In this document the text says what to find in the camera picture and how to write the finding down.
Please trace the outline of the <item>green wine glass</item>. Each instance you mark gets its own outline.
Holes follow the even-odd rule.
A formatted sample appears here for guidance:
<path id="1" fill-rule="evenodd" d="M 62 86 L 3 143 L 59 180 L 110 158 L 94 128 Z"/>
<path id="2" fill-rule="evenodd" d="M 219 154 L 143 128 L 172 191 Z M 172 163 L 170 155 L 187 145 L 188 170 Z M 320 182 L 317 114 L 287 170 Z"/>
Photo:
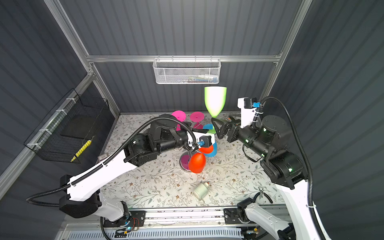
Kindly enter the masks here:
<path id="1" fill-rule="evenodd" d="M 226 103 L 226 87 L 205 87 L 205 105 L 212 118 L 216 118 Z"/>

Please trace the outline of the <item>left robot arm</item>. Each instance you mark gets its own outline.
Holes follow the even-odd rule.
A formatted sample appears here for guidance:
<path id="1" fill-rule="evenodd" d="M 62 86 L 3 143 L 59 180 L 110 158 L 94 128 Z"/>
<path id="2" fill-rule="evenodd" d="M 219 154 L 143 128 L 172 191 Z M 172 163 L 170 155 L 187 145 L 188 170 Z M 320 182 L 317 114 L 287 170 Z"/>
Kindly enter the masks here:
<path id="1" fill-rule="evenodd" d="M 184 148 L 190 152 L 200 147 L 202 133 L 190 124 L 163 114 L 135 130 L 111 155 L 76 176 L 63 176 L 61 189 L 66 192 L 58 204 L 61 212 L 73 218 L 95 215 L 110 222 L 130 219 L 124 201 L 109 199 L 101 188 L 117 177 L 155 160 L 162 152 Z"/>

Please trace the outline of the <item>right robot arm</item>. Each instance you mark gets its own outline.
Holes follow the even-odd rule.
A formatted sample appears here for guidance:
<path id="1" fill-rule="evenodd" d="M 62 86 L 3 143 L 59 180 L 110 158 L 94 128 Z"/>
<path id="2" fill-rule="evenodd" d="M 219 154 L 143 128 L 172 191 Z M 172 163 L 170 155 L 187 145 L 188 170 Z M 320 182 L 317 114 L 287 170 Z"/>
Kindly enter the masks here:
<path id="1" fill-rule="evenodd" d="M 284 198 L 291 218 L 288 222 L 267 212 L 257 203 L 261 195 L 257 193 L 237 204 L 237 216 L 242 223 L 256 223 L 276 240 L 330 239 L 310 201 L 309 170 L 286 149 L 292 131 L 284 119 L 266 116 L 258 130 L 251 126 L 241 128 L 241 121 L 233 117 L 229 121 L 213 118 L 212 124 L 219 139 L 226 136 L 228 142 L 240 141 L 261 157 L 260 165 Z"/>

